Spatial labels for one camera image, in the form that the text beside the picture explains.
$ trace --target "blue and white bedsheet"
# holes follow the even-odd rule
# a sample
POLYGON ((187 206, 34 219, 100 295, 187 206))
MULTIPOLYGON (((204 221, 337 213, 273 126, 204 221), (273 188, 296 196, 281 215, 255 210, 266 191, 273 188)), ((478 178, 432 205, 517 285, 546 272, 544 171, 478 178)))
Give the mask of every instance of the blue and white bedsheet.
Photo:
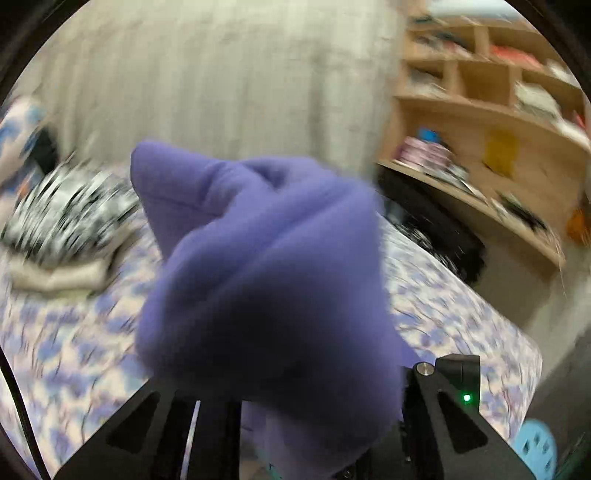
MULTIPOLYGON (((12 294, 2 276, 0 343, 52 475, 147 379, 134 353, 134 327, 158 273, 160 253, 142 213, 138 221, 139 240, 116 268, 111 286, 92 301, 12 294)), ((396 327, 428 361, 453 352, 480 355, 480 412, 509 439, 540 378, 539 350, 385 221, 384 239, 384 274, 396 327)), ((2 378, 0 423, 34 469, 2 378)))

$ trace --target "striped cloth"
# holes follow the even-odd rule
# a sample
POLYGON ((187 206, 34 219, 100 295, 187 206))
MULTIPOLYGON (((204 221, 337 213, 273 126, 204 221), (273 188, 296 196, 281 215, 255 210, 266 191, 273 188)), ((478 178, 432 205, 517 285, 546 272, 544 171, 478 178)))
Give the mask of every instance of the striped cloth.
POLYGON ((108 256, 138 206, 131 186, 112 174, 64 163, 18 204, 0 241, 45 268, 108 256))

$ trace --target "black cable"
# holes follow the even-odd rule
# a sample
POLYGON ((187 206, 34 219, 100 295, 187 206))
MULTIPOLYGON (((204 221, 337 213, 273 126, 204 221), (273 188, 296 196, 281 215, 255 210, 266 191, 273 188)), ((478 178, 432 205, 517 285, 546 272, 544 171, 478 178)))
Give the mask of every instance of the black cable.
POLYGON ((12 368, 10 368, 10 364, 8 363, 6 355, 4 355, 2 348, 0 348, 0 371, 8 384, 8 389, 10 390, 14 404, 17 407, 18 418, 21 420, 22 429, 25 432, 25 439, 27 440, 27 445, 33 456, 35 466, 39 471, 39 475, 41 475, 41 480, 51 480, 51 476, 49 475, 43 457, 41 456, 39 445, 37 444, 37 440, 35 440, 35 434, 33 433, 33 427, 31 427, 27 408, 22 399, 21 391, 18 389, 17 379, 14 377, 12 368))

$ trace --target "yellow sticky note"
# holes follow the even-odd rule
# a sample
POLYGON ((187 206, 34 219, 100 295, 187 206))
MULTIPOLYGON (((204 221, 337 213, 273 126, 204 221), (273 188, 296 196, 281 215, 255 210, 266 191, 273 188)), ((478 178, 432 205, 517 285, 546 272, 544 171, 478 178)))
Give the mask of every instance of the yellow sticky note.
POLYGON ((511 179, 518 150, 519 142, 513 133, 507 130, 491 130, 486 140, 484 165, 493 172, 511 179))

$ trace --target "purple fabric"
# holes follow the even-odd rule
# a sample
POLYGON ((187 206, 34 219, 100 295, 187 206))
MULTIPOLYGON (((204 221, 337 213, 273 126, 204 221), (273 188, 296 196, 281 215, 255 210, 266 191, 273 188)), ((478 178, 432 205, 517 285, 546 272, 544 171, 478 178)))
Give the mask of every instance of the purple fabric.
POLYGON ((418 357, 389 318, 370 187, 156 142, 131 178, 166 259, 137 331, 155 374, 248 401, 243 433, 286 480, 328 478, 391 428, 401 354, 418 357))

